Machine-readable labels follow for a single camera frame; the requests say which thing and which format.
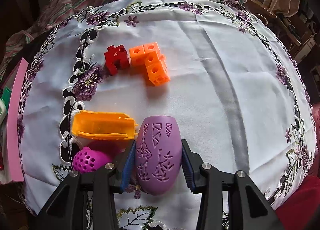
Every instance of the red fabric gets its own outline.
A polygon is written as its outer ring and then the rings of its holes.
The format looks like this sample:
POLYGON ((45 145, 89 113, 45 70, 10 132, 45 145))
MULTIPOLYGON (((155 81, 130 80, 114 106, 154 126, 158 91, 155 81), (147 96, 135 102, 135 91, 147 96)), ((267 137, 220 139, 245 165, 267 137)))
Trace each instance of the red fabric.
MULTIPOLYGON (((312 109, 312 116, 316 124, 316 136, 317 136, 317 145, 320 150, 320 103, 314 104, 312 109)), ((309 170, 309 176, 318 176, 319 174, 319 163, 320 163, 320 152, 317 154, 315 160, 312 163, 312 166, 309 170)))
POLYGON ((303 230, 319 204, 320 178, 307 176, 292 196, 276 210, 276 214, 284 229, 303 230))

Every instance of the yellow plastic toy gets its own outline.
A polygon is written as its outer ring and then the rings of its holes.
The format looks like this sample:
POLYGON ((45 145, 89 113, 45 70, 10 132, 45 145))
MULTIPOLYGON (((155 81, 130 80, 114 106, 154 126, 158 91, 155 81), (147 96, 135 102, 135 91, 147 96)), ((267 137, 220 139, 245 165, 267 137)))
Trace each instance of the yellow plastic toy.
POLYGON ((95 140, 132 140, 138 134, 136 126, 125 113, 81 110, 74 115, 72 134, 95 140))
POLYGON ((165 63, 166 57, 160 53, 156 42, 140 45, 129 49, 131 65, 145 64, 149 80, 159 86, 170 81, 165 63))

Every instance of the magenta toy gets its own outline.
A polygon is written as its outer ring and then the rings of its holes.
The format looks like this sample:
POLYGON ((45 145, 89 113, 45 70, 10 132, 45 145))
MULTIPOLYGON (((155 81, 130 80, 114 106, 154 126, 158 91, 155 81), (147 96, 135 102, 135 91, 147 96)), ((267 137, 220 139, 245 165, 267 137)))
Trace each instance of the magenta toy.
POLYGON ((136 143, 135 165, 143 190, 161 195, 174 184, 181 165, 182 143, 176 120, 170 116, 144 119, 136 143))
POLYGON ((82 174, 96 171, 109 162, 112 162, 110 155, 83 147, 73 158, 73 168, 82 174))

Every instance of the red toy piece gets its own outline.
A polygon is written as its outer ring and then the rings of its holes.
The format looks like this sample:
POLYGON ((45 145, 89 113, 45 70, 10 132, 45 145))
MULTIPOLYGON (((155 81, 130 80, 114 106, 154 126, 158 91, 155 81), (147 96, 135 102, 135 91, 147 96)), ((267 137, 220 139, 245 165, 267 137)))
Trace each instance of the red toy piece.
POLYGON ((118 47, 112 45, 108 47, 107 50, 108 51, 104 53, 104 56, 106 58, 106 68, 109 70, 111 76, 118 73, 117 66, 120 66, 120 69, 130 67, 128 54, 123 45, 118 47))

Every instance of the green object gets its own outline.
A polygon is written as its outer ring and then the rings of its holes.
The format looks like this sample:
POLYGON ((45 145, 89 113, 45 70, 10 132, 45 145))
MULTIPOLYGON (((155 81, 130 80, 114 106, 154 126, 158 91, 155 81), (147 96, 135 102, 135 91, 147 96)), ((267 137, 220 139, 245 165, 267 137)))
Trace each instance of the green object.
POLYGON ((9 108, 9 102, 10 102, 10 97, 11 97, 11 90, 7 87, 4 88, 1 99, 5 104, 5 107, 9 108))

